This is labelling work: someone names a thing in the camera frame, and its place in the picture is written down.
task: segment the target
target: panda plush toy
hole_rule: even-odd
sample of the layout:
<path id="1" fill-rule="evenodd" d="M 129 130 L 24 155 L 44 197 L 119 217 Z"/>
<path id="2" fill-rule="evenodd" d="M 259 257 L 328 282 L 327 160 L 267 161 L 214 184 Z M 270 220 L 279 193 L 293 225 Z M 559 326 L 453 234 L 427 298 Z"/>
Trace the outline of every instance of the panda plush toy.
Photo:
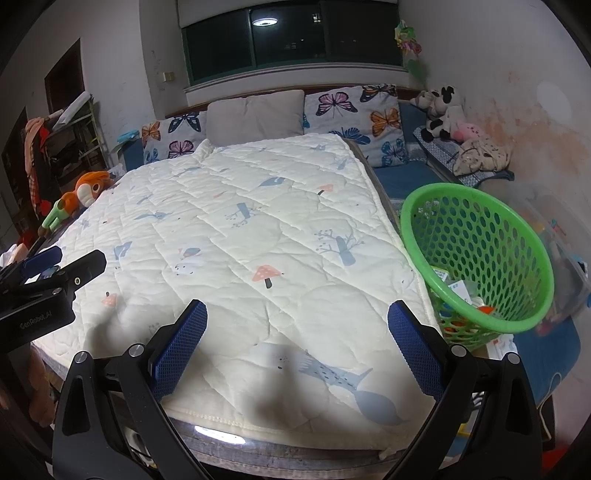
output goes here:
<path id="1" fill-rule="evenodd" d="M 425 142 L 432 142 L 435 138 L 451 139 L 453 126 L 466 120 L 461 95 L 455 87 L 444 85 L 440 90 L 422 92 L 415 99 L 415 104 L 425 109 L 425 104 L 430 100 L 431 103 L 426 108 L 430 119 L 421 130 L 422 139 Z"/>

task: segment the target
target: butterfly print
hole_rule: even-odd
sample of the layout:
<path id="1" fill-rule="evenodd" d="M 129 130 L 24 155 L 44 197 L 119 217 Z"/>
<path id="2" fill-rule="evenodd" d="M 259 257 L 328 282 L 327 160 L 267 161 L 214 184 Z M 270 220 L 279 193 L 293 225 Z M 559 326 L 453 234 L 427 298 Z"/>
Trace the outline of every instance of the butterfly print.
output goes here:
<path id="1" fill-rule="evenodd" d="M 147 152 L 147 153 L 146 153 L 146 161 L 145 161 L 145 164 L 146 164 L 146 165 L 147 165 L 148 163 L 154 163 L 155 161 L 158 161 L 158 160 L 160 160 L 160 159 L 158 158 L 158 150 L 156 150 L 156 149 L 153 149 L 153 150 L 152 150 L 152 154 L 153 154 L 153 157 L 150 157 L 150 152 Z"/>
<path id="2" fill-rule="evenodd" d="M 146 147 L 146 143 L 148 143 L 149 137 L 152 137 L 154 140 L 160 141 L 160 122 L 156 121 L 153 124 L 144 125 L 142 127 L 142 145 L 144 148 Z"/>
<path id="3" fill-rule="evenodd" d="M 174 141 L 168 146 L 168 148 L 170 150 L 168 152 L 169 158 L 182 157 L 183 155 L 187 155 L 195 151 L 193 142 L 190 140 L 185 140 L 182 143 L 179 141 Z"/>
<path id="4" fill-rule="evenodd" d="M 343 109 L 351 113 L 357 113 L 358 111 L 349 101 L 349 95 L 347 95 L 345 92 L 336 92 L 336 95 L 325 93 L 324 95 L 320 95 L 318 101 L 320 104 L 318 105 L 316 116 L 322 116 L 326 112 L 329 112 L 332 108 L 334 108 L 333 118 L 335 117 L 335 112 L 338 112 L 341 116 L 343 116 L 339 109 Z"/>
<path id="5" fill-rule="evenodd" d="M 184 113 L 173 118 L 173 120 L 170 122 L 170 125 L 168 126 L 168 133 L 171 134 L 172 132 L 174 132 L 178 128 L 178 126 L 182 124 L 185 120 L 193 130 L 195 130 L 196 132 L 201 131 L 201 124 L 199 123 L 199 118 L 197 118 L 197 114 Z"/>
<path id="6" fill-rule="evenodd" d="M 398 160 L 396 162 L 397 165 L 408 163 L 408 153 L 404 147 L 402 138 L 398 138 L 395 145 L 392 145 L 390 142 L 384 143 L 384 145 L 382 145 L 382 153 L 384 153 L 384 156 L 382 157 L 383 167 L 391 166 L 394 163 L 395 158 Z"/>
<path id="7" fill-rule="evenodd" d="M 363 93 L 359 101 L 361 103 L 369 102 L 379 93 L 387 93 L 390 96 L 397 97 L 396 85 L 365 85 L 363 87 Z"/>
<path id="8" fill-rule="evenodd" d="M 343 127 L 341 127 L 340 129 L 340 132 L 331 130 L 329 133 L 338 135 L 341 138 L 346 138 L 347 140 L 353 140 L 358 145 L 367 145 L 371 142 L 367 135 L 362 135 L 359 132 L 359 128 L 348 128 L 347 130 L 344 130 Z"/>
<path id="9" fill-rule="evenodd" d="M 398 110 L 395 108 L 392 108 L 388 113 L 384 111 L 383 115 L 381 112 L 372 112 L 369 119 L 373 123 L 371 132 L 375 137 L 379 137 L 383 134 L 388 126 L 392 128 L 400 128 L 400 116 L 398 115 Z"/>

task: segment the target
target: blanket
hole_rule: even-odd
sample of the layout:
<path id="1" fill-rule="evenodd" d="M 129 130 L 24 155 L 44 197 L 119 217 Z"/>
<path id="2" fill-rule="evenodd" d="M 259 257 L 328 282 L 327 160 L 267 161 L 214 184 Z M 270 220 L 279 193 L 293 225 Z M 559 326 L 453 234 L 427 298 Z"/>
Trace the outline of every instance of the blanket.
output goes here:
<path id="1" fill-rule="evenodd" d="M 337 135 L 214 149 L 123 176 L 58 240 L 63 264 L 95 248 L 106 271 L 76 320 L 36 341 L 70 365 L 119 355 L 192 299 L 208 327 L 169 416 L 287 445 L 402 449 L 427 417 L 389 334 L 404 300 L 436 326 L 427 291 L 363 165 Z"/>

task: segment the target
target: wall socket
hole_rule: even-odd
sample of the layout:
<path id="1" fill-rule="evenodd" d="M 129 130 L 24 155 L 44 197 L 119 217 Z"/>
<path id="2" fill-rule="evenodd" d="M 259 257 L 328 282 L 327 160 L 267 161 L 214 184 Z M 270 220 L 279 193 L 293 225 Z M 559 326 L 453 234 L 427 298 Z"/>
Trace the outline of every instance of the wall socket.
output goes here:
<path id="1" fill-rule="evenodd" d="M 173 82 L 174 81 L 174 72 L 162 72 L 162 81 L 163 82 Z"/>

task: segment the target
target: plastic container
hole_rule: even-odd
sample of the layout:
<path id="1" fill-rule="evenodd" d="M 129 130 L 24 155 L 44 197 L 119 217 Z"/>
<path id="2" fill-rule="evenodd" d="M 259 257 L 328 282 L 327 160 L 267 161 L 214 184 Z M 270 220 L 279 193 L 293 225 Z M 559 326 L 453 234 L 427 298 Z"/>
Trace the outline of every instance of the plastic container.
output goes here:
<path id="1" fill-rule="evenodd" d="M 421 187 L 402 207 L 401 230 L 448 343 L 474 350 L 500 333 L 532 329 L 548 312 L 554 276 L 544 245 L 494 197 L 449 183 Z M 455 280 L 478 282 L 479 297 L 496 315 L 462 300 L 432 266 Z"/>
<path id="2" fill-rule="evenodd" d="M 568 206 L 542 186 L 504 183 L 495 185 L 491 193 L 531 225 L 550 256 L 554 301 L 538 328 L 540 333 L 547 333 L 584 306 L 591 294 L 589 272 L 585 273 L 579 264 L 591 265 L 591 232 Z"/>

